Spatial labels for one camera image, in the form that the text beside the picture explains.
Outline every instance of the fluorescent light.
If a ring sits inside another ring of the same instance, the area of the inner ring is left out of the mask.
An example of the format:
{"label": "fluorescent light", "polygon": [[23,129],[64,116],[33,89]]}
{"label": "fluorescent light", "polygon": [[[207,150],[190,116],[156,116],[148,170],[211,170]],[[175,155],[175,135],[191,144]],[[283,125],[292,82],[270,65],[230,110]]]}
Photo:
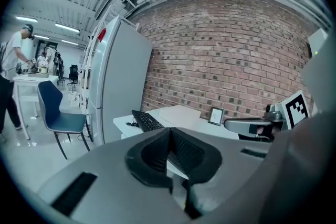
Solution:
{"label": "fluorescent light", "polygon": [[18,20],[26,20],[28,22],[34,22],[37,23],[37,19],[32,19],[32,18],[26,18],[26,17],[20,17],[20,16],[15,16]]}
{"label": "fluorescent light", "polygon": [[37,38],[43,38],[43,39],[49,39],[48,37],[39,36],[39,35],[34,35],[34,37],[37,37]]}
{"label": "fluorescent light", "polygon": [[67,29],[67,30],[70,30],[70,31],[74,31],[76,33],[79,33],[79,30],[78,29],[75,29],[75,28],[71,28],[69,26],[65,26],[65,25],[60,25],[60,24],[55,24],[56,26],[60,27],[60,28],[64,28],[64,29]]}
{"label": "fluorescent light", "polygon": [[69,42],[69,41],[66,41],[66,40],[63,40],[63,39],[62,39],[62,42],[64,42],[64,43],[69,43],[69,44],[73,44],[73,45],[78,45],[77,43]]}

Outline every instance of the chair leg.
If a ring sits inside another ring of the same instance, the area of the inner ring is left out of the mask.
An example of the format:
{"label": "chair leg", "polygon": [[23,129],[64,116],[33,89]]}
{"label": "chair leg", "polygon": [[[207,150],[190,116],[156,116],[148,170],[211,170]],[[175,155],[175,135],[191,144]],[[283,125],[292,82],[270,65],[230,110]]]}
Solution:
{"label": "chair leg", "polygon": [[86,126],[86,130],[88,130],[88,134],[89,134],[90,140],[91,140],[91,142],[93,142],[93,139],[92,139],[92,136],[91,136],[91,133],[90,133],[90,129],[89,129],[88,121],[87,120],[85,120],[85,126]]}
{"label": "chair leg", "polygon": [[85,140],[85,137],[84,137],[83,132],[81,132],[80,135],[82,136],[82,139],[83,139],[83,142],[84,142],[84,144],[85,144],[86,149],[87,149],[88,151],[90,151],[89,146],[88,146],[88,143],[86,143],[86,140]]}
{"label": "chair leg", "polygon": [[57,144],[58,144],[58,146],[59,146],[60,150],[61,150],[61,151],[62,151],[62,153],[63,153],[63,156],[64,156],[64,158],[65,158],[65,159],[68,159],[68,158],[67,158],[67,156],[65,155],[64,151],[63,151],[63,148],[62,148],[61,144],[59,143],[59,140],[58,140],[58,135],[57,135],[57,133],[56,133],[56,132],[54,132],[54,135],[55,135],[55,138],[56,138]]}

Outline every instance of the black slot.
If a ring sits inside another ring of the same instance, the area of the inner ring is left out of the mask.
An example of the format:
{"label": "black slot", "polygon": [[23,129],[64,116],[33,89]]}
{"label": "black slot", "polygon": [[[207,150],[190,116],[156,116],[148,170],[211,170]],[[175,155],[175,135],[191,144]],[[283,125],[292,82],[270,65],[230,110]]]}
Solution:
{"label": "black slot", "polygon": [[258,151],[253,151],[253,150],[249,150],[248,148],[245,148],[243,150],[240,151],[241,153],[247,154],[247,155],[251,155],[257,158],[265,158],[266,157],[266,153],[263,152],[258,152]]}
{"label": "black slot", "polygon": [[96,178],[96,175],[81,173],[51,206],[62,214],[70,216]]}

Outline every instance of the man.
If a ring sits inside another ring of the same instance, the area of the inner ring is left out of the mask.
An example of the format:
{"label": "man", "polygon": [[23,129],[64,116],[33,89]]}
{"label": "man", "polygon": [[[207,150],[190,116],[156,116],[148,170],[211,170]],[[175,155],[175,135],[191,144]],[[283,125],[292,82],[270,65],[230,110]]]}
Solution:
{"label": "man", "polygon": [[54,64],[56,50],[51,47],[46,47],[45,51],[47,51],[47,62],[49,63],[49,75],[54,76],[56,74],[57,66]]}
{"label": "man", "polygon": [[16,66],[18,60],[20,59],[21,61],[27,63],[31,68],[35,66],[21,51],[22,40],[26,38],[34,38],[33,26],[31,24],[26,24],[20,31],[14,33],[3,52],[0,75],[0,99],[1,102],[4,102],[4,106],[1,106],[0,109],[0,135],[4,128],[6,109],[12,123],[15,126],[15,129],[22,129],[16,104],[12,95],[14,88],[13,78],[17,75]]}
{"label": "man", "polygon": [[58,52],[58,72],[61,78],[63,78],[64,74],[64,65],[63,65],[63,59],[61,58],[61,54]]}
{"label": "man", "polygon": [[46,53],[43,51],[41,55],[37,58],[37,66],[39,67],[41,63],[47,61]]}

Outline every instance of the cable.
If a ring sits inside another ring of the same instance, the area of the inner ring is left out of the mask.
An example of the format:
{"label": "cable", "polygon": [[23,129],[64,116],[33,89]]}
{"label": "cable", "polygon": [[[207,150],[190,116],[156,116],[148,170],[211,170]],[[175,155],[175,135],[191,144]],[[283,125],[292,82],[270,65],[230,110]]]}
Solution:
{"label": "cable", "polygon": [[[85,139],[85,141],[91,141],[91,139],[90,139],[90,137],[88,136],[88,135],[84,135],[85,137],[87,137],[88,139]],[[79,140],[79,141],[82,141],[82,139],[81,139],[81,135],[78,135],[77,136],[77,139]]]}
{"label": "cable", "polygon": [[25,61],[25,62],[23,62],[23,63],[19,63],[19,66],[9,68],[8,70],[5,70],[5,71],[7,72],[7,71],[10,71],[10,70],[12,70],[12,69],[16,69],[16,68],[18,68],[18,67],[21,67],[21,66],[23,66],[25,63],[28,63],[29,61],[32,62],[32,60],[28,60],[28,61]]}
{"label": "cable", "polygon": [[134,120],[134,117],[133,117],[132,121],[133,121],[133,123],[127,122],[126,125],[128,125],[128,126],[134,126],[134,127],[139,127],[138,123]]}

